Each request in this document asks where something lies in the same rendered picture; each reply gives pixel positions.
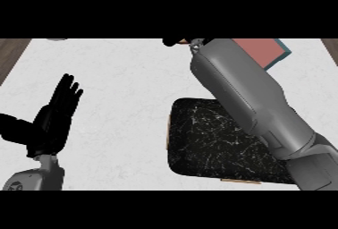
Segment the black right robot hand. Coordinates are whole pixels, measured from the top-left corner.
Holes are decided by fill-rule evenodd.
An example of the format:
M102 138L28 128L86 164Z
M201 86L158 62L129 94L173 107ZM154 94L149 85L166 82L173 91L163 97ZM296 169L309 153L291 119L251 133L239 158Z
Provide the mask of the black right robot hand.
M173 47L175 45L186 45L188 44L188 41L185 39L177 40L176 38L164 38L163 39L163 44L167 47Z

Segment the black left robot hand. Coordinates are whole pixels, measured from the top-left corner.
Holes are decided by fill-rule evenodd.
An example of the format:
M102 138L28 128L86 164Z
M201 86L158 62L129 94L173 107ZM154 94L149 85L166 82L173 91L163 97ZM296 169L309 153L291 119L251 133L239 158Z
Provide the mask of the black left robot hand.
M51 102L40 109L33 122L0 114L0 137L27 146L30 158L40 155L55 156L65 147L71 119L83 94L79 87L80 83L74 81L74 76L65 73Z

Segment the pink and teal box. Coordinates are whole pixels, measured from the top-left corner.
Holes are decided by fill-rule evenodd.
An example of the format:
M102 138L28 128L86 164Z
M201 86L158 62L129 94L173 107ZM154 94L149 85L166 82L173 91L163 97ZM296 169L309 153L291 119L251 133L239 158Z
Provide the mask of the pink and teal box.
M293 53L278 38L235 38L234 41L265 70Z

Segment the black marble tray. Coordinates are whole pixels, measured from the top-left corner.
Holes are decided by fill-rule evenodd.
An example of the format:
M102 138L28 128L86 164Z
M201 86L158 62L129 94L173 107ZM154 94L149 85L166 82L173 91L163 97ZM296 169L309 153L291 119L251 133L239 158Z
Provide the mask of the black marble tray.
M285 163L247 134L216 99L180 98L169 117L169 168L176 174L291 184Z

